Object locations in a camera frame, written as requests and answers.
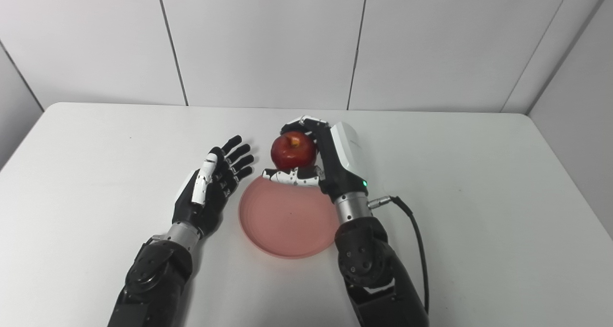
cable connector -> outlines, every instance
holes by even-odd
[[[375,199],[375,200],[371,200],[368,201],[368,208],[371,210],[376,209],[377,207],[381,207],[383,205],[385,205],[386,203],[391,203],[392,202],[392,197],[391,196],[383,196],[379,199]]]

white wall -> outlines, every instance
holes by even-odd
[[[0,0],[0,39],[43,107],[184,104],[159,0]]]
[[[163,1],[192,105],[523,113],[596,0]],[[160,0],[0,0],[0,38],[44,107],[184,104]]]
[[[364,0],[164,0],[190,106],[345,109]]]
[[[42,113],[0,46],[0,169]]]
[[[367,0],[350,108],[499,112],[537,48],[563,52],[539,43],[564,1]],[[564,15],[567,42],[585,16]]]
[[[612,113],[613,0],[605,0],[530,117],[611,236]]]

black robotic forearm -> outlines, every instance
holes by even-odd
[[[109,327],[171,327],[192,274],[192,258],[180,244],[150,239],[125,277]]]
[[[339,270],[362,327],[427,327],[423,309],[405,266],[387,243],[374,216],[343,223],[335,235]]]
[[[214,147],[190,175],[175,202],[172,225],[143,244],[115,303],[109,327],[172,327],[180,297],[192,274],[196,244],[213,233],[221,211],[241,179],[253,172],[251,147],[240,135]]]

robot finger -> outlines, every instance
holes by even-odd
[[[214,147],[211,152],[206,155],[202,166],[197,170],[193,179],[192,202],[202,205],[206,196],[206,186],[212,183],[213,173],[217,169],[219,162],[223,159],[221,149]]]
[[[226,161],[228,162],[228,164],[232,165],[232,163],[234,163],[243,155],[247,154],[249,151],[251,151],[251,146],[249,146],[249,144],[243,144],[237,147],[236,150],[232,151],[232,153],[230,153],[226,157]]]
[[[233,148],[238,146],[241,142],[243,142],[243,138],[240,135],[235,135],[234,137],[230,138],[230,140],[228,140],[228,142],[226,142],[226,145],[221,147],[221,150],[223,151],[223,154],[227,155],[228,153],[230,153],[230,151]]]
[[[319,148],[317,148],[317,138],[315,137],[315,133],[309,131],[306,132],[305,135],[307,135],[309,138],[311,138],[311,141],[313,141],[315,143],[315,149],[317,150],[317,152],[319,152]]]
[[[265,169],[262,177],[286,185],[315,187],[319,185],[321,169],[317,166],[293,168],[291,170]]]
[[[253,168],[251,166],[242,168],[236,174],[231,170],[227,170],[225,174],[221,177],[221,179],[219,179],[219,186],[223,190],[226,198],[236,190],[236,187],[238,187],[238,183],[242,179],[251,175],[252,173]]]
[[[221,179],[221,177],[229,168],[230,165],[228,164],[228,162],[222,161],[221,163],[219,163],[219,165],[217,165],[217,168],[215,169],[215,173],[213,173],[213,180],[219,181],[219,179]]]
[[[289,131],[300,131],[302,133],[308,133],[309,131],[313,131],[312,128],[316,124],[328,124],[328,122],[318,118],[310,117],[309,115],[304,115],[283,125],[283,127],[281,128],[281,134]]]
[[[232,165],[230,170],[232,170],[232,172],[234,172],[234,174],[236,174],[242,168],[244,168],[244,167],[250,165],[251,163],[253,163],[253,161],[254,161],[253,155],[247,155],[247,156],[239,159],[236,163],[234,163],[234,165]]]

panel seam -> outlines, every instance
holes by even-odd
[[[504,107],[506,107],[506,104],[509,102],[511,96],[513,95],[513,91],[515,91],[515,88],[517,87],[517,84],[519,83],[519,80],[521,80],[521,78],[523,77],[523,74],[526,71],[526,69],[528,68],[528,65],[530,64],[530,61],[532,61],[532,58],[534,57],[534,54],[536,53],[536,51],[538,50],[538,47],[541,45],[541,42],[545,38],[545,35],[547,34],[547,31],[549,30],[549,26],[551,26],[551,23],[553,23],[554,19],[556,19],[556,15],[558,15],[558,11],[560,10],[560,8],[561,8],[563,3],[564,3],[564,0],[561,0],[560,4],[558,4],[558,8],[556,8],[556,11],[554,12],[554,16],[551,17],[551,19],[549,20],[549,23],[547,24],[547,26],[545,28],[545,31],[543,32],[543,35],[541,35],[541,38],[538,40],[538,43],[536,43],[536,47],[534,47],[534,50],[532,51],[532,54],[530,54],[530,58],[526,62],[526,65],[523,67],[523,70],[522,70],[521,74],[519,74],[519,76],[517,77],[517,80],[515,81],[515,84],[513,85],[511,91],[509,92],[509,95],[506,97],[506,100],[504,100],[504,103],[502,105],[502,108],[500,108],[499,113],[502,113],[502,111],[504,110]]]
[[[13,67],[15,68],[15,71],[17,71],[17,74],[19,75],[19,78],[22,79],[22,82],[26,86],[26,89],[28,89],[28,91],[30,91],[30,95],[32,96],[32,98],[34,98],[34,102],[36,102],[36,105],[39,106],[39,108],[40,108],[40,110],[42,112],[44,112],[45,109],[42,107],[42,104],[40,104],[40,101],[38,100],[38,98],[36,97],[34,92],[32,91],[32,88],[30,88],[30,85],[28,84],[28,82],[24,78],[22,72],[17,67],[17,64],[15,63],[15,60],[13,60],[13,58],[9,54],[9,51],[6,50],[6,47],[4,47],[4,44],[2,43],[2,40],[0,40],[0,47],[2,47],[2,50],[4,51],[4,54],[6,54],[7,58],[9,58],[9,61],[11,62],[11,64],[13,64]]]
[[[366,0],[362,5],[362,17],[360,19],[360,30],[357,33],[357,46],[355,46],[355,58],[353,59],[353,71],[351,72],[351,83],[349,86],[349,97],[347,98],[347,111],[351,102],[351,91],[353,90],[353,79],[355,78],[355,68],[357,67],[357,55],[360,52],[360,39],[362,38],[362,25],[364,24],[364,13],[366,12]]]
[[[534,98],[534,101],[532,101],[532,104],[530,104],[530,107],[528,107],[528,111],[526,111],[526,115],[530,114],[530,112],[532,111],[534,106],[536,106],[536,103],[538,102],[538,100],[541,98],[541,96],[545,92],[545,89],[547,89],[547,87],[549,87],[549,84],[554,79],[554,76],[556,76],[556,74],[558,73],[558,70],[560,70],[560,67],[563,65],[564,61],[567,59],[568,55],[573,50],[574,46],[579,41],[581,35],[583,35],[585,29],[590,24],[591,20],[594,18],[594,16],[596,15],[598,9],[600,9],[600,6],[603,3],[604,3],[604,0],[598,0],[596,2],[595,6],[591,9],[590,14],[583,21],[583,23],[581,24],[581,27],[579,28],[577,34],[575,34],[575,36],[573,37],[573,41],[571,41],[571,43],[568,45],[568,48],[564,51],[564,54],[560,57],[560,59],[558,60],[558,63],[556,63],[556,66],[554,67],[554,69],[549,74],[549,77],[547,78],[547,80],[545,81],[545,83],[543,84],[543,86],[541,87],[539,92],[536,94],[536,97]]]
[[[179,83],[181,84],[181,91],[183,93],[183,100],[186,106],[190,106],[188,102],[188,95],[185,93],[185,85],[183,84],[183,77],[181,74],[181,68],[179,67],[179,60],[177,58],[177,50],[175,50],[175,42],[172,40],[172,34],[170,32],[170,25],[168,24],[168,17],[166,15],[166,8],[164,7],[164,0],[159,0],[160,8],[162,8],[162,16],[164,16],[164,25],[166,26],[166,32],[168,33],[168,40],[170,41],[170,48],[172,50],[172,56],[175,59],[175,67],[177,68],[177,75],[179,77]]]

